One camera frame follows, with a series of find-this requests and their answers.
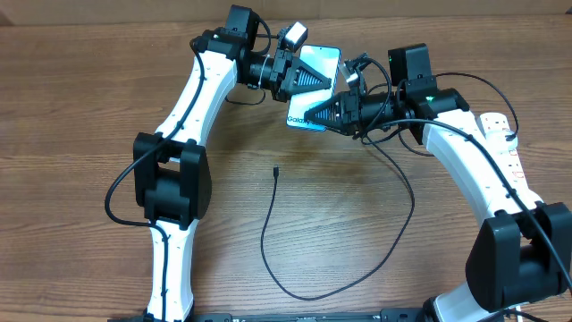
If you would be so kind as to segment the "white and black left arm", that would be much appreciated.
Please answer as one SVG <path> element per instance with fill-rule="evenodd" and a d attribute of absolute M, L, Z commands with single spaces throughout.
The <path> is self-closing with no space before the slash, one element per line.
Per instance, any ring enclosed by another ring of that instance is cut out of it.
<path fill-rule="evenodd" d="M 256 50 L 266 26 L 252 9 L 233 5 L 224 26 L 189 42 L 194 63 L 175 107 L 155 132 L 137 135 L 132 163 L 105 195 L 112 221 L 151 232 L 152 291 L 140 321 L 192 319 L 193 239 L 212 196 L 206 141 L 228 94 L 244 84 L 287 102 L 332 86 L 332 78 L 295 55 L 307 39 L 303 24 L 267 30 L 265 48 Z"/>

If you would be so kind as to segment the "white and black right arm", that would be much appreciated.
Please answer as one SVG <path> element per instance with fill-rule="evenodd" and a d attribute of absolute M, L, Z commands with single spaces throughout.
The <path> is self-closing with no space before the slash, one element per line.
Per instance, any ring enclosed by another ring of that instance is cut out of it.
<path fill-rule="evenodd" d="M 427 300 L 420 321 L 496 320 L 516 306 L 571 289 L 571 213 L 531 191 L 518 167 L 517 135 L 476 117 L 455 89 L 440 89 L 424 44 L 388 53 L 388 89 L 366 92 L 367 56 L 342 68 L 348 90 L 308 109 L 306 121 L 351 137 L 397 126 L 436 157 L 472 208 L 479 232 L 465 282 Z"/>

